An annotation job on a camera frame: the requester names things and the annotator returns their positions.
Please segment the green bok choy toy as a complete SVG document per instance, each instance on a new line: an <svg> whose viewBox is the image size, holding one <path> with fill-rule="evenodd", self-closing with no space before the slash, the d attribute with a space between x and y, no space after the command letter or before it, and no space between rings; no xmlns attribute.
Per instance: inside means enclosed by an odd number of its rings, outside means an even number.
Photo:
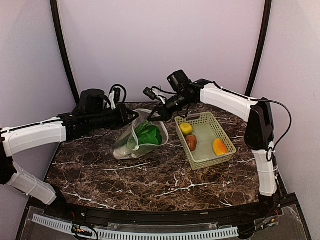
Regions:
<svg viewBox="0 0 320 240"><path fill-rule="evenodd" d="M145 121L136 128L131 126L113 145L111 152L118 160L135 159L152 152L162 142L160 128Z"/></svg>

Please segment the clear zip top bag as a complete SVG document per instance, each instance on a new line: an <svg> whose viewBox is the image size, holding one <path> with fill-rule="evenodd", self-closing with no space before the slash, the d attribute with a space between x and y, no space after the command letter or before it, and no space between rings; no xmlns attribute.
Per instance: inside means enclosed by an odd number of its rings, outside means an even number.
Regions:
<svg viewBox="0 0 320 240"><path fill-rule="evenodd" d="M111 148L117 160L140 158L167 144L169 133L164 122L147 120L152 112L145 108L135 110L139 116Z"/></svg>

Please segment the yellow round bun toy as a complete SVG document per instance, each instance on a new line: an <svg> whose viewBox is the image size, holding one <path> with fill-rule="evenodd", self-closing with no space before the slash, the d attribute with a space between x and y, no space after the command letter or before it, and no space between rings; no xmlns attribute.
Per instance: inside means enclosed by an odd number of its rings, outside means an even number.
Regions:
<svg viewBox="0 0 320 240"><path fill-rule="evenodd" d="M188 136L193 133L193 126L189 123L181 123L179 128L184 136Z"/></svg>

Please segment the brown potato toy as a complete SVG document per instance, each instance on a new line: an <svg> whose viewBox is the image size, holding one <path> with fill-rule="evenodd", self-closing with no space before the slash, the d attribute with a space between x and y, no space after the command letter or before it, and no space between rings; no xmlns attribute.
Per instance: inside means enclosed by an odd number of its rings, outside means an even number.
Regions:
<svg viewBox="0 0 320 240"><path fill-rule="evenodd" d="M185 140L190 151L191 152L195 151L198 144L197 137L194 134L190 134L185 137Z"/></svg>

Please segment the beige plastic basket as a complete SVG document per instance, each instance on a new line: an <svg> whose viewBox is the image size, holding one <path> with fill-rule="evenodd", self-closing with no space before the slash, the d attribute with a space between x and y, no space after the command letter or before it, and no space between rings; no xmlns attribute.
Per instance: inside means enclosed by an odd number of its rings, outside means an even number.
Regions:
<svg viewBox="0 0 320 240"><path fill-rule="evenodd" d="M232 156L237 152L228 135L210 112L202 112L191 114L186 118L177 116L174 119L176 123L176 132L183 146L186 158L193 170L208 168L214 165L222 164L231 160ZM191 151L186 137L181 131L181 124L190 124L192 126L192 134L197 139L197 145L194 151ZM217 156L214 152L214 140L220 139L226 146L228 152Z"/></svg>

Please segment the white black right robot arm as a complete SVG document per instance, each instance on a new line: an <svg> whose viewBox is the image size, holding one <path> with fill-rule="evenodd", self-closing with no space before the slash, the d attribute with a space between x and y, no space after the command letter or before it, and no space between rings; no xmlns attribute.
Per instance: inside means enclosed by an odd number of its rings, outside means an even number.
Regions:
<svg viewBox="0 0 320 240"><path fill-rule="evenodd" d="M244 141L252 150L259 177L259 202L255 205L255 213L260 217L272 213L280 197L270 101L236 93L215 81L199 79L193 82L183 70L174 72L167 80L174 94L168 100L161 100L147 120L169 121L174 113L196 103L212 105L241 118L247 123Z"/></svg>

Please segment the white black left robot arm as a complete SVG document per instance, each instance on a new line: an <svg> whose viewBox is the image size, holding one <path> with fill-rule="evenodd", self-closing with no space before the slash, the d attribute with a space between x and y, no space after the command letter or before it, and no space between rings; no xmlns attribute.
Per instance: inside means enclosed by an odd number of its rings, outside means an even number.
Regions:
<svg viewBox="0 0 320 240"><path fill-rule="evenodd" d="M36 147L80 139L93 130L117 130L132 123L139 114L126 107L120 98L124 88L114 85L109 95L100 89L81 93L72 112L45 121L0 131L0 183L11 186L48 206L60 218L71 208L58 187L39 180L13 160L13 156Z"/></svg>

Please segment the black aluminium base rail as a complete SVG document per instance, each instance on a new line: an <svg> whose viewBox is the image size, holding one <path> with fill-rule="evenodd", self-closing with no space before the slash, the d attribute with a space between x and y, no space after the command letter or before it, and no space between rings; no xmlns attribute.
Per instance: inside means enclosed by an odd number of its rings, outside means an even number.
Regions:
<svg viewBox="0 0 320 240"><path fill-rule="evenodd" d="M67 207L75 213L76 221L90 226L104 226L110 223L149 226L173 226L205 223L242 226L251 224L261 215L240 214L255 210L260 205L254 202L245 205L193 211L127 211L97 207L86 207L69 203Z"/></svg>

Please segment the right black frame post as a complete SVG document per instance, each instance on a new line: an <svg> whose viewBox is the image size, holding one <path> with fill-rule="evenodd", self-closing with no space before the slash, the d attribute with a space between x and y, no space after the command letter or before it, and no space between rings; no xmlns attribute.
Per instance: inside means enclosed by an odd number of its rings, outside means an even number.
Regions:
<svg viewBox="0 0 320 240"><path fill-rule="evenodd" d="M266 41L267 32L268 32L268 27L269 27L272 2L273 2L272 0L265 0L264 1L264 9L263 9L263 14L262 14L261 28L260 28L260 32L259 32L257 48L255 51L252 69L251 69L248 83L246 86L246 90L244 93L244 95L247 97L251 96L251 94L252 94L252 91L253 91L253 88L255 85L255 81L256 81L256 77L258 74L260 62L262 59L263 50L264 50L265 41Z"/></svg>

